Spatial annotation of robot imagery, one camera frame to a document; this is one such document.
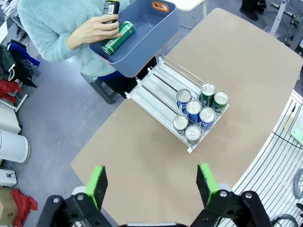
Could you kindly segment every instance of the gray floor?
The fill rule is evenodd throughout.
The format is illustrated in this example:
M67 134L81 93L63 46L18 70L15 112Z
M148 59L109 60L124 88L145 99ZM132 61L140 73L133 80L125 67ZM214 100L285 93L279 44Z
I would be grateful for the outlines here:
M208 12L219 7L247 19L239 12L241 0L208 0L207 4ZM253 22L262 29L272 25L276 16L277 10L269 4L267 2L268 9L260 15L259 21ZM201 6L190 12L179 11L180 25L188 29L181 27L178 35L160 53L167 54L186 36L201 21L201 13ZM285 27L288 27L290 18L283 16L283 20L285 25L278 30L280 40L285 38ZM288 32L293 34L294 28L291 27ZM122 102L122 98L116 97L116 104L106 104L81 77L74 60L61 63L39 60L41 75L36 79L38 89L18 113L23 125L22 135L31 141L32 154L25 164L5 162L6 166L13 167L18 173L17 187L38 201L38 211L30 213L26 227L35 226L48 196L58 194L67 198L74 187L81 185L70 163ZM301 81L296 89L302 93Z

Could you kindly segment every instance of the black can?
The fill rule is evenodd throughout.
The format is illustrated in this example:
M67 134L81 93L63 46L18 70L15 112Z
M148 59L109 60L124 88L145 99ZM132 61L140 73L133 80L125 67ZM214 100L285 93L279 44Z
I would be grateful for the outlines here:
M120 7L119 0L106 0L103 8L103 15L113 15L118 14ZM112 24L116 22L117 20L111 20L108 22L105 22L104 24Z

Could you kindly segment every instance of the blue can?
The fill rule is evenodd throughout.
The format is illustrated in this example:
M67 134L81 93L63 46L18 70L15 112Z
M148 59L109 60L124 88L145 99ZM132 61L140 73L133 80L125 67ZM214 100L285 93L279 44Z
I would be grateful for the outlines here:
M200 112L200 126L203 131L208 131L214 125L216 118L215 111L210 107L205 107Z
M197 100L190 100L186 105L187 117L193 123L198 124L200 121L200 111L202 109L202 104Z
M182 113L186 114L186 104L191 100L191 93L187 89L181 89L177 93L177 106Z

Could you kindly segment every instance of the hand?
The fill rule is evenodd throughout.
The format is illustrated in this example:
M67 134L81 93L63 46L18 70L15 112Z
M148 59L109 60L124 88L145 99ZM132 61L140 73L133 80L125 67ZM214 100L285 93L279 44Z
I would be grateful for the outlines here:
M101 17L92 17L83 25L78 27L66 39L67 46L74 50L81 44L95 43L104 39L118 38L122 34L119 32L119 22L113 24L103 24L118 18L118 15L104 15Z

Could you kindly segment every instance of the white wire shelf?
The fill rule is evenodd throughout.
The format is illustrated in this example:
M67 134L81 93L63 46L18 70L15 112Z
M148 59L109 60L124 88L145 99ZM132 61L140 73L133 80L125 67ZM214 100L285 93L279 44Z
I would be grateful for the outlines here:
M138 85L126 96L133 99L183 141L188 146L189 153L195 149L229 107L228 104L221 114L216 113L213 126L208 131L202 131L199 142L192 145L173 127L174 118L177 115L184 115L178 109L176 95L179 90L185 88L190 91L193 99L199 101L200 87L204 81L163 55L159 57L159 63L153 69L149 69L148 75L142 81L139 79L137 81Z
M232 189L237 195L243 191L255 191L271 220L282 214L290 214L294 216L299 226L303 218L300 217L302 211L296 207L296 203L303 203L303 199L297 200L294 197L293 178L297 170L303 166L303 151L300 143L290 133L302 104L302 97L293 91L273 132ZM285 127L294 105L296 105L294 115ZM284 227L294 226L289 220L281 220L279 223ZM219 226L235 225L225 219Z

